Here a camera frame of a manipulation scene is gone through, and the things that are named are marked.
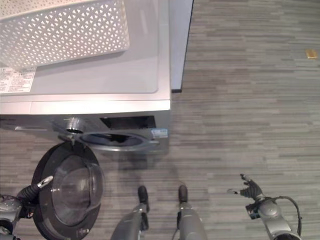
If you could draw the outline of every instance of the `black cable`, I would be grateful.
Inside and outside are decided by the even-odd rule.
[[[177,232],[178,232],[178,228],[174,231],[174,234],[173,234],[173,236],[172,236],[172,239],[171,240],[174,240],[175,239],[175,236],[176,236],[176,234],[177,234]]]
[[[293,205],[295,206],[295,209],[296,209],[296,212],[297,212],[297,215],[298,215],[297,233],[298,233],[299,237],[301,237],[301,231],[302,231],[302,221],[301,221],[301,219],[302,219],[302,217],[300,215],[300,210],[299,210],[298,204],[296,203],[295,200],[293,200],[289,196],[278,196],[278,197],[269,198],[269,199],[265,200],[264,203],[266,203],[266,202],[274,202],[274,201],[276,201],[278,199],[287,199],[291,203],[293,203]]]

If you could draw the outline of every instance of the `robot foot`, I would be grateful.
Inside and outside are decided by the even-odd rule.
[[[179,187],[178,196],[180,204],[188,202],[188,189],[185,185]]]
[[[148,191],[145,186],[142,185],[138,188],[138,197],[139,197],[139,202],[141,204],[146,205],[146,212],[148,213],[150,211],[150,207],[149,207],[149,201],[148,201]]]

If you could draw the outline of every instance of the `sticker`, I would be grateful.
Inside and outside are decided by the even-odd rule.
[[[0,67],[0,94],[28,93],[35,77],[36,67],[14,70]]]
[[[168,129],[166,128],[153,128],[151,129],[151,132],[155,139],[164,139],[168,137]]]

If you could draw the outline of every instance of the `white laundry basket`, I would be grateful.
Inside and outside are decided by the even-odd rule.
[[[0,0],[0,62],[14,69],[125,51],[124,0]]]

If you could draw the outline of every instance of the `gray laminate floor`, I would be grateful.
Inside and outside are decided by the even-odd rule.
[[[300,206],[304,240],[320,239],[319,0],[195,0],[183,92],[173,96],[170,153],[144,167],[141,160],[98,154],[106,176],[101,212],[86,239],[108,240],[120,217],[136,204],[136,187],[149,190],[146,240],[169,240],[176,227],[177,189],[203,219],[210,240],[268,239],[250,200],[227,195],[239,174],[270,196]],[[55,142],[1,131],[1,193],[27,185]],[[297,226],[295,209],[281,201]],[[22,240],[42,239],[21,220]]]

